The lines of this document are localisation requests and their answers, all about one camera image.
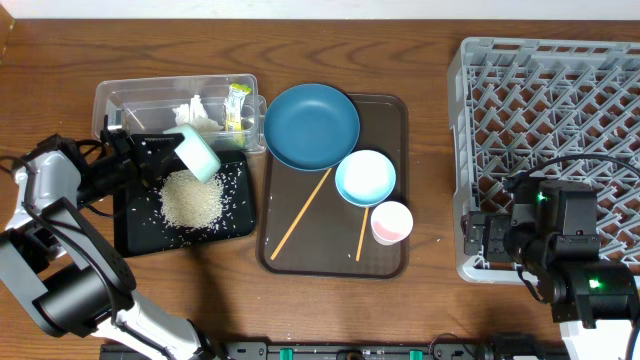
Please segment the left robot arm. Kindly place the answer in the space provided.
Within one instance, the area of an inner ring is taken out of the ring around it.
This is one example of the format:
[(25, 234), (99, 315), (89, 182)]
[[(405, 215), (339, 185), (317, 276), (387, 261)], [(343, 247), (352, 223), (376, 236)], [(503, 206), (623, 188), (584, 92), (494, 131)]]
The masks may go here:
[(220, 162), (196, 130), (54, 134), (10, 160), (19, 190), (1, 233), (1, 280), (42, 331), (113, 340), (149, 359), (225, 358), (190, 320), (137, 291), (127, 262), (81, 212), (133, 183), (150, 186), (175, 160), (211, 179)]

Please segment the light blue bowl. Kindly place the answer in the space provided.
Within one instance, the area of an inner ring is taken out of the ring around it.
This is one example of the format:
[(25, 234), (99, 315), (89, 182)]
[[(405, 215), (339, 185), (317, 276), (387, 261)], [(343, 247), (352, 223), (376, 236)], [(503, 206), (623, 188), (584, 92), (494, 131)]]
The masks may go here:
[(339, 164), (335, 186), (339, 195), (358, 207), (371, 207), (383, 202), (394, 190), (396, 170), (381, 152), (360, 150)]

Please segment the green bowl with rice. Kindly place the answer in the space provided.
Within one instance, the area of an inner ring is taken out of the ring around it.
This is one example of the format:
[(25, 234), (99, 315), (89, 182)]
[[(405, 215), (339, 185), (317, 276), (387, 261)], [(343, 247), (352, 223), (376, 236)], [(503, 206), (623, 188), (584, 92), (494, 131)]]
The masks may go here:
[(207, 183), (220, 169), (220, 159), (192, 125), (164, 130), (163, 135), (183, 136), (175, 153), (201, 183)]

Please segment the dark blue plate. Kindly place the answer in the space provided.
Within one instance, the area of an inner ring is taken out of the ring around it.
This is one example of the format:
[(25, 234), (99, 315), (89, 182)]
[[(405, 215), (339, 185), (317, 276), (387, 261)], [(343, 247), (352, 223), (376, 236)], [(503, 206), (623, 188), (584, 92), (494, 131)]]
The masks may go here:
[(316, 83), (278, 95), (268, 107), (264, 136), (270, 153), (300, 171), (320, 171), (341, 162), (360, 136), (360, 116), (347, 95)]

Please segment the white napkin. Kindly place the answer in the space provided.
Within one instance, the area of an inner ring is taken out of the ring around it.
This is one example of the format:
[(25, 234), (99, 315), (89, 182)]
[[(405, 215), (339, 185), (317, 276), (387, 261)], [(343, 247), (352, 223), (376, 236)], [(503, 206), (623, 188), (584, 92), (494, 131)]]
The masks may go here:
[(189, 103), (172, 109), (177, 126), (189, 124), (199, 132), (218, 132), (223, 129), (218, 122), (208, 116), (199, 95), (194, 95)]

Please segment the yellow snack wrapper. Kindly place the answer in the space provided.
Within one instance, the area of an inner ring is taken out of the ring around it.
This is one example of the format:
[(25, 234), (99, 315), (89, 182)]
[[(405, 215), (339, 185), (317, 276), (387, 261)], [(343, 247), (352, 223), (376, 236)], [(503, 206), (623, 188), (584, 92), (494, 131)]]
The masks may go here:
[(252, 89), (243, 84), (232, 83), (229, 86), (229, 93), (224, 101), (225, 105), (225, 130), (233, 132), (233, 141), (237, 146), (245, 144), (244, 135), (242, 134), (242, 108), (245, 98), (252, 92)]

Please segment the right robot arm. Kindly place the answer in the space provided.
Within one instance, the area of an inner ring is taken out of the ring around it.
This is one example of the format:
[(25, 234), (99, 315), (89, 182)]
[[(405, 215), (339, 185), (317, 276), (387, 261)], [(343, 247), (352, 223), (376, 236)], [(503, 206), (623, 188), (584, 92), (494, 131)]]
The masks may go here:
[(638, 358), (639, 291), (628, 267), (599, 256), (596, 191), (528, 176), (507, 190), (510, 212), (462, 216), (465, 253), (518, 264), (533, 298), (550, 306), (570, 358)]

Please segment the pink plastic cup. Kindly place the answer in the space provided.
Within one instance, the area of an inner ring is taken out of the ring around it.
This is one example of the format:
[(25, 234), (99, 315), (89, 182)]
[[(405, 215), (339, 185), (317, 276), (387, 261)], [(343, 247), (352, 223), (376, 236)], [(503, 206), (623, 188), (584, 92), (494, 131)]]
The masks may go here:
[(384, 246), (406, 239), (414, 225), (409, 208), (396, 201), (386, 201), (376, 206), (370, 223), (374, 239)]

